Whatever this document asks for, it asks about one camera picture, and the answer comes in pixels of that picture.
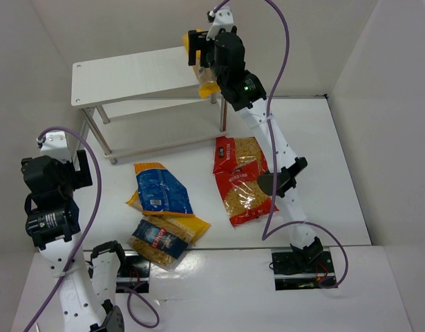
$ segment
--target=plastic packaging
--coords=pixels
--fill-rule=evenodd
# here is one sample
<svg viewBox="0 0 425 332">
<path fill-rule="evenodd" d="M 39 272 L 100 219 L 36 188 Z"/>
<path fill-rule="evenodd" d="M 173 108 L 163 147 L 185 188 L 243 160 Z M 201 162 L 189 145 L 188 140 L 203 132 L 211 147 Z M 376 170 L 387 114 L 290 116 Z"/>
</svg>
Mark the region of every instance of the plastic packaging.
<svg viewBox="0 0 425 332">
<path fill-rule="evenodd" d="M 185 45 L 185 49 L 189 51 L 189 38 L 186 35 L 182 36 L 183 44 Z M 215 81 L 214 74 L 212 73 L 210 68 L 204 68 L 200 66 L 200 51 L 198 50 L 196 53 L 196 64 L 192 66 L 193 72 L 196 74 L 198 79 L 198 83 L 200 85 L 198 89 L 198 95 L 201 98 L 206 98 L 212 93 L 220 92 L 220 88 L 218 87 L 217 82 Z"/>
<path fill-rule="evenodd" d="M 186 188 L 160 163 L 134 164 L 143 214 L 191 216 Z"/>
<path fill-rule="evenodd" d="M 127 243 L 145 259 L 162 266 L 172 265 L 191 243 L 194 232 L 168 221 L 144 216 Z"/>
<path fill-rule="evenodd" d="M 233 226 L 269 214 L 272 200 L 258 186 L 258 175 L 260 172 L 256 161 L 232 173 L 221 172 L 215 175 L 218 191 Z"/>
<path fill-rule="evenodd" d="M 126 203 L 132 206 L 133 208 L 139 210 L 140 212 L 143 212 L 143 207 L 138 198 L 137 191 L 135 191 L 134 195 L 132 195 L 131 199 Z M 185 216 L 164 215 L 155 216 L 155 218 L 161 218 L 163 221 L 168 221 L 169 223 L 172 223 L 186 231 L 193 230 L 195 232 L 195 235 L 191 240 L 192 244 L 195 244 L 198 238 L 201 237 L 210 226 L 209 223 L 201 220 L 200 218 L 197 218 L 196 216 L 194 218 L 190 218 Z"/>
<path fill-rule="evenodd" d="M 268 170 L 267 161 L 255 137 L 228 138 L 225 136 L 216 139 L 214 174 L 218 172 L 232 172 L 252 161 L 258 164 L 260 173 Z"/>
</svg>

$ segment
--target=shelf leg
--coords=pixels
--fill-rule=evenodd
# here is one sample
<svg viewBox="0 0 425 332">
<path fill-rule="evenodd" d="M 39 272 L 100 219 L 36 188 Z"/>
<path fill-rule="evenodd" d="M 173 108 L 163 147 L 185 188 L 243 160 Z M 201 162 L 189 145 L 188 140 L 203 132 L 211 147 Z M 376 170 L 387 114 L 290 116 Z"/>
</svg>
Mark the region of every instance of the shelf leg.
<svg viewBox="0 0 425 332">
<path fill-rule="evenodd" d="M 217 92 L 211 94 L 211 104 L 217 103 Z"/>
<path fill-rule="evenodd" d="M 86 123 L 88 124 L 89 129 L 93 132 L 95 139 L 100 144 L 100 147 L 102 147 L 104 154 L 109 157 L 112 154 L 112 151 L 109 148 L 108 143 L 106 143 L 102 133 L 100 132 L 100 129 L 95 124 L 95 121 L 93 117 L 91 116 L 91 114 L 89 113 L 89 110 L 88 109 L 80 109 L 80 110 L 83 113 L 83 117 Z M 117 163 L 116 158 L 109 158 L 109 161 L 111 162 L 111 164 Z"/>
<path fill-rule="evenodd" d="M 104 108 L 103 108 L 103 105 L 97 105 L 96 107 L 95 107 L 96 109 L 97 109 L 97 111 L 99 112 L 99 114 L 100 114 L 100 117 L 102 118 L 102 120 L 103 120 L 103 123 L 105 124 L 105 125 L 107 125 L 111 120 L 108 118 L 108 116 L 107 116 L 107 114 L 106 114 L 106 112 L 105 112 L 105 110 L 104 110 Z"/>
<path fill-rule="evenodd" d="M 227 122 L 227 101 L 221 96 L 221 115 L 220 115 L 220 131 L 224 133 L 226 131 Z"/>
</svg>

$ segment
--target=yellow object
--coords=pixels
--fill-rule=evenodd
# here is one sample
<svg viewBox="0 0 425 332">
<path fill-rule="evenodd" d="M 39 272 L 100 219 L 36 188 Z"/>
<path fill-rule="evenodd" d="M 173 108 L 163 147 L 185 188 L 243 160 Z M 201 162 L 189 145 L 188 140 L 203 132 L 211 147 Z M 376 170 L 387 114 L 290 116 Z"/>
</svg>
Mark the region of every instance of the yellow object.
<svg viewBox="0 0 425 332">
<path fill-rule="evenodd" d="M 126 204 L 132 206 L 133 208 L 139 210 L 140 212 L 143 212 L 143 207 L 140 202 L 140 199 L 138 198 L 137 191 L 135 191 L 134 195 L 132 195 L 131 199 L 127 201 Z M 198 240 L 198 238 L 200 238 L 210 226 L 209 223 L 201 220 L 200 218 L 197 218 L 196 216 L 192 218 L 192 217 L 185 217 L 185 216 L 163 215 L 163 216 L 154 216 L 154 218 L 159 218 L 159 219 L 162 219 L 163 221 L 172 223 L 173 225 L 176 225 L 185 231 L 193 230 L 195 232 L 195 235 L 192 237 L 191 243 L 195 243 Z"/>
<path fill-rule="evenodd" d="M 188 52 L 189 51 L 189 38 L 186 35 L 182 36 L 183 44 L 185 45 L 185 49 Z M 205 99 L 206 97 L 210 96 L 212 93 L 220 92 L 220 88 L 218 87 L 217 82 L 214 79 L 214 75 L 211 72 L 210 68 L 203 68 L 200 67 L 200 51 L 197 50 L 196 53 L 197 61 L 196 65 L 192 67 L 194 73 L 196 74 L 196 77 L 198 79 L 198 82 L 200 83 L 200 88 L 198 89 L 198 94 L 201 98 Z"/>
</svg>

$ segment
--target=white wall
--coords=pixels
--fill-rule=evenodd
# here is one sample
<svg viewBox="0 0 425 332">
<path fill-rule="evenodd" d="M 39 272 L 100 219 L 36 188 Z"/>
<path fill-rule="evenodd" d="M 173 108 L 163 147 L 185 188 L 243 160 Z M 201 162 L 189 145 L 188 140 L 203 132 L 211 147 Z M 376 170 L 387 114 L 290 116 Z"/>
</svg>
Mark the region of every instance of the white wall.
<svg viewBox="0 0 425 332">
<path fill-rule="evenodd" d="M 276 0 L 290 25 L 290 63 L 278 95 L 329 93 L 377 0 Z M 32 0 L 68 67 L 182 45 L 219 0 Z M 284 53 L 280 19 L 262 0 L 230 2 L 247 67 L 270 90 Z"/>
<path fill-rule="evenodd" d="M 80 130 L 70 71 L 29 0 L 0 0 L 0 252 L 33 251 L 25 232 L 23 157 L 51 125 Z"/>
<path fill-rule="evenodd" d="M 379 1 L 329 102 L 372 240 L 425 332 L 425 0 Z"/>
</svg>

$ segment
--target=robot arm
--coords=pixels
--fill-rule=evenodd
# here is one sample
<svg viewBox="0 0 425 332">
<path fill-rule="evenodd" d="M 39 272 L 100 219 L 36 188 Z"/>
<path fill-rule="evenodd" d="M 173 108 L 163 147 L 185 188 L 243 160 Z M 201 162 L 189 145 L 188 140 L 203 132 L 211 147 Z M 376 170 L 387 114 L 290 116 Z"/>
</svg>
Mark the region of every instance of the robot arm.
<svg viewBox="0 0 425 332">
<path fill-rule="evenodd" d="M 26 232 L 48 262 L 53 277 L 63 279 L 58 291 L 64 330 L 124 331 L 122 313 L 115 305 L 115 280 L 124 258 L 120 244 L 112 241 L 94 249 L 92 281 L 82 248 L 64 272 L 69 255 L 82 235 L 73 192 L 92 185 L 86 152 L 77 152 L 80 170 L 76 171 L 65 133 L 55 131 L 46 135 L 40 154 L 21 162 L 23 180 L 31 190 L 25 202 Z"/>
<path fill-rule="evenodd" d="M 212 22 L 209 32 L 191 30 L 189 36 L 188 65 L 195 64 L 196 51 L 200 51 L 200 65 L 210 68 L 215 75 L 223 97 L 247 123 L 266 156 L 269 172 L 261 174 L 257 182 L 267 195 L 273 192 L 272 141 L 266 116 L 266 92 L 260 80 L 245 68 L 245 47 L 236 34 L 236 27 L 229 26 L 232 14 L 229 8 L 221 8 L 216 14 L 208 13 Z M 277 207 L 285 222 L 304 221 L 305 214 L 296 191 L 296 176 L 308 165 L 304 157 L 298 157 L 287 143 L 275 117 L 270 117 L 276 142 L 278 165 L 276 195 Z M 291 226 L 290 243 L 306 264 L 315 260 L 323 251 L 315 231 L 306 224 Z"/>
</svg>

